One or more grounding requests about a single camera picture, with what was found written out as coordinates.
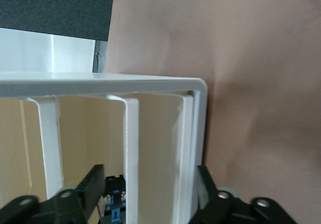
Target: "blue component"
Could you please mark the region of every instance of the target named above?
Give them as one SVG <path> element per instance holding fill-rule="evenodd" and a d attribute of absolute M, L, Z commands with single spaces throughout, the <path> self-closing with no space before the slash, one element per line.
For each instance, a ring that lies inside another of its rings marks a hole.
<path fill-rule="evenodd" d="M 111 210 L 111 222 L 120 220 L 120 208 Z"/>

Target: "black clamp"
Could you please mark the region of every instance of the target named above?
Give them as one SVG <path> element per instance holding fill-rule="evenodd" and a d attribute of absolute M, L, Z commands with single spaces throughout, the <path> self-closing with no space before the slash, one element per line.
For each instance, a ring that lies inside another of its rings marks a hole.
<path fill-rule="evenodd" d="M 95 165 L 76 189 L 41 203 L 32 195 L 12 200 L 0 209 L 0 224 L 87 224 L 104 190 L 104 166 Z"/>
<path fill-rule="evenodd" d="M 296 224 L 274 200 L 254 198 L 246 204 L 227 191 L 219 191 L 206 166 L 198 166 L 200 210 L 189 224 Z"/>

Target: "white plastic frame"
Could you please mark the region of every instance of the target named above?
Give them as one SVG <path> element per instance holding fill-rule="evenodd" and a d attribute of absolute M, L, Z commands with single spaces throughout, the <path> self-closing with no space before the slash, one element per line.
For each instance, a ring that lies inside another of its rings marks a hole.
<path fill-rule="evenodd" d="M 192 215 L 197 209 L 196 179 L 194 178 L 195 167 L 202 162 L 206 104 L 207 104 L 207 86 L 203 80 L 198 78 L 180 78 L 180 77 L 160 77 L 143 76 L 127 74 L 104 74 L 104 73 L 0 73 L 0 97 L 5 98 L 29 98 L 44 96 L 64 96 L 64 95 L 108 95 L 115 93 L 132 92 L 177 92 L 188 91 L 194 98 L 193 104 L 193 124 L 191 144 L 189 146 L 190 155 L 185 159 L 188 165 L 188 179 L 190 186 L 188 193 L 192 194 L 190 206 L 186 213 Z M 45 142 L 44 135 L 54 135 L 54 132 L 48 129 L 41 129 L 43 141 L 43 156 L 48 156 L 48 148 L 60 148 L 59 143 L 51 143 L 55 146 L 49 147 L 49 142 Z M 57 162 L 61 165 L 61 159 L 49 159 L 45 168 L 47 189 L 57 188 L 48 182 L 47 179 L 55 176 L 62 176 Z"/>

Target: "white surface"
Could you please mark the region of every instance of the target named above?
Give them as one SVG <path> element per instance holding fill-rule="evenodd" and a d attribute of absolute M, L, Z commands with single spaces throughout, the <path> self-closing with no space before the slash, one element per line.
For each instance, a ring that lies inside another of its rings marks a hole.
<path fill-rule="evenodd" d="M 195 80 L 199 78 L 147 76 L 117 73 L 39 73 L 39 72 L 0 72 L 0 83 L 38 82 L 38 81 L 141 81 L 141 80 Z"/>
<path fill-rule="evenodd" d="M 26 100 L 35 102 L 38 106 L 46 190 L 49 199 L 63 187 L 56 99 L 50 97 Z"/>
<path fill-rule="evenodd" d="M 95 41 L 0 28 L 0 71 L 92 72 Z"/>

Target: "screw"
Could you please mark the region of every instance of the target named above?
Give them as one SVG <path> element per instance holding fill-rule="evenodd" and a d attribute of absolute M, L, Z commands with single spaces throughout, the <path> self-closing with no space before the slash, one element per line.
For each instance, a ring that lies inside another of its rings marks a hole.
<path fill-rule="evenodd" d="M 67 192 L 64 192 L 64 193 L 62 193 L 61 194 L 61 198 L 66 198 L 66 197 L 68 197 L 68 196 L 70 196 L 71 195 L 71 192 L 70 191 L 67 191 Z"/>
<path fill-rule="evenodd" d="M 105 202 L 106 202 L 106 204 L 111 203 L 111 195 L 106 195 Z"/>
<path fill-rule="evenodd" d="M 226 192 L 220 191 L 219 192 L 219 198 L 227 199 L 227 198 L 229 198 L 229 194 L 226 193 Z"/>
<path fill-rule="evenodd" d="M 22 200 L 20 203 L 19 203 L 19 205 L 26 205 L 26 204 L 28 204 L 28 203 L 30 203 L 31 202 L 31 199 L 29 198 L 29 199 L 24 199 L 24 200 Z"/>
<path fill-rule="evenodd" d="M 263 200 L 263 199 L 259 199 L 257 201 L 257 204 L 262 206 L 262 207 L 269 207 L 269 203 L 266 200 Z"/>

